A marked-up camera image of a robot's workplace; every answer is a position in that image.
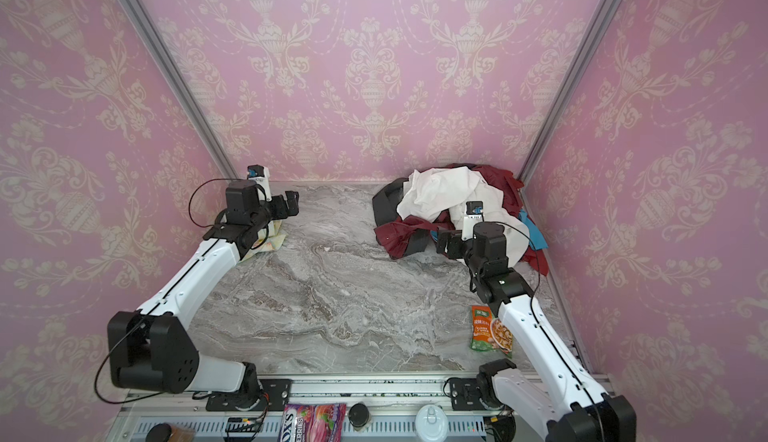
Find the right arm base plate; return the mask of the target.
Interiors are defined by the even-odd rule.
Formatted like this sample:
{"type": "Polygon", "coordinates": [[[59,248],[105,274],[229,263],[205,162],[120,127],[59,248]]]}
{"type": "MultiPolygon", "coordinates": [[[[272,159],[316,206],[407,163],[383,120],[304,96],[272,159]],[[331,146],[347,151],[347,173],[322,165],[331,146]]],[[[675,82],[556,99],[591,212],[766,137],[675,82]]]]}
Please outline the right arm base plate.
{"type": "Polygon", "coordinates": [[[451,377],[447,380],[447,396],[454,411],[493,410],[501,407],[487,377],[451,377]]]}

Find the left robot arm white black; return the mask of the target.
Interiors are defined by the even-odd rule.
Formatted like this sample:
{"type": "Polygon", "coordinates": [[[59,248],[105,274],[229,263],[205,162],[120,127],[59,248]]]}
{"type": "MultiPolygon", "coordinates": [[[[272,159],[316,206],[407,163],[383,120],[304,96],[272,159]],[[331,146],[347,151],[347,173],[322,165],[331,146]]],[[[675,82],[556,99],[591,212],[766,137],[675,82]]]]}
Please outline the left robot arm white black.
{"type": "Polygon", "coordinates": [[[267,175],[229,180],[226,205],[191,258],[137,309],[109,321],[99,368],[112,384],[143,399],[189,392],[206,395],[211,410],[267,411],[271,397],[255,365],[203,354],[187,329],[220,280],[268,240],[272,223],[298,215],[299,200],[296,191],[272,194],[267,175]]]}

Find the floral pastel cloth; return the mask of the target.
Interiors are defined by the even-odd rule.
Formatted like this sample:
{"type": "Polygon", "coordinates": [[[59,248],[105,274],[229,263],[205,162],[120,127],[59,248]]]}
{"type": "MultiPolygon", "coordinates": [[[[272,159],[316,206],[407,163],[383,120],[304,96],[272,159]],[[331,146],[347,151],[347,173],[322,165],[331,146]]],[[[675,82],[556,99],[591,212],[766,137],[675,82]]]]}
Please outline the floral pastel cloth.
{"type": "Polygon", "coordinates": [[[251,248],[253,253],[270,252],[282,247],[286,238],[280,220],[270,222],[268,227],[259,232],[259,238],[251,248]]]}

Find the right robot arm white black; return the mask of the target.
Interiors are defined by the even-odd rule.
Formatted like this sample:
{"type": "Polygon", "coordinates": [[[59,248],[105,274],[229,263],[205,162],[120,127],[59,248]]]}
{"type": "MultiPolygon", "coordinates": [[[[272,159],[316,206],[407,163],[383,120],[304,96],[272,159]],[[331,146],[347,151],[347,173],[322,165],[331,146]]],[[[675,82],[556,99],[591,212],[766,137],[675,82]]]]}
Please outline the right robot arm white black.
{"type": "Polygon", "coordinates": [[[634,441],[637,415],[582,366],[547,320],[535,289],[510,267],[506,225],[481,221],[466,238],[440,231],[437,250],[463,261],[470,287],[527,354],[542,384],[532,384],[508,360],[483,365],[477,385],[483,403],[507,406],[545,441],[634,441]]]}

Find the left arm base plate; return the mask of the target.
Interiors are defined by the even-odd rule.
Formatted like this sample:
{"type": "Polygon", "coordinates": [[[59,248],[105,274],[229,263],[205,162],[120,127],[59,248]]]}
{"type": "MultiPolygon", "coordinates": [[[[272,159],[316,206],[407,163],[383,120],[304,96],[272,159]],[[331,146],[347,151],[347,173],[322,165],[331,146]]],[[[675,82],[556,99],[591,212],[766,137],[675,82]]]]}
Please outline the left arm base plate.
{"type": "Polygon", "coordinates": [[[205,409],[208,412],[282,412],[291,395],[291,387],[291,379],[261,379],[254,395],[214,392],[207,399],[205,409]]]}

